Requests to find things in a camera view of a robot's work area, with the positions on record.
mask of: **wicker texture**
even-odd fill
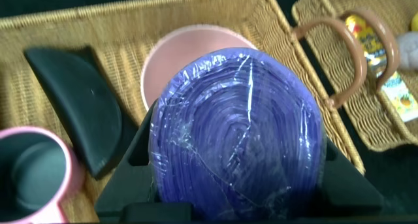
[[[45,127],[69,138],[31,72],[22,50],[30,46],[95,49],[122,105],[139,124],[145,116],[141,66],[152,46],[170,31],[192,24],[228,27],[294,71],[319,103],[327,134],[360,172],[362,161],[328,95],[275,0],[133,0],[0,20],[0,128]],[[97,221],[93,203],[110,175],[87,177],[82,192],[64,202],[71,222]]]
[[[293,5],[293,17],[303,24],[320,16],[339,16],[356,7],[372,9],[396,35],[405,33],[418,0],[299,0]],[[312,29],[306,39],[335,91],[344,89],[353,78],[351,56],[334,31],[327,27]],[[418,72],[399,71],[415,98],[418,97]],[[403,144],[418,144],[418,119],[404,123],[382,91],[373,91],[372,78],[352,96],[344,108],[364,144],[382,152]]]

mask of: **plastic wrap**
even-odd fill
[[[211,220],[281,219],[306,207],[323,155],[321,113],[287,67],[250,48],[190,63],[153,110],[150,163],[163,202]]]

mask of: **snack package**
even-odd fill
[[[356,15],[346,19],[348,29],[361,42],[370,70],[379,77],[386,68],[386,53],[382,42],[365,20]],[[418,104],[400,75],[395,72],[382,90],[404,122],[418,118]]]

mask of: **mug handle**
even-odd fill
[[[347,101],[347,99],[363,85],[364,81],[366,80],[367,62],[366,58],[364,57],[364,51],[360,42],[355,38],[355,36],[346,27],[346,24],[341,20],[329,17],[314,19],[306,24],[293,28],[292,34],[298,40],[300,40],[310,29],[319,24],[331,26],[341,35],[341,37],[346,42],[348,50],[351,54],[351,58],[354,62],[355,74],[351,85],[347,89],[339,93],[335,93],[325,101],[328,107],[340,108]]]
[[[68,223],[68,219],[59,204],[49,204],[31,220],[31,223]]]
[[[352,10],[345,11],[340,17],[345,20],[350,15],[360,16],[366,21],[366,23],[371,26],[374,32],[378,35],[380,41],[383,44],[383,47],[386,51],[386,69],[383,71],[382,75],[376,80],[376,89],[379,91],[381,87],[386,83],[386,81],[393,75],[393,73],[398,69],[400,64],[400,54],[399,47],[394,37],[392,31],[389,29],[389,26],[379,19],[378,16],[371,10],[366,8],[355,8]]]

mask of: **white plush toy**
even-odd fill
[[[399,69],[418,70],[418,32],[411,31],[396,38],[399,45]]]

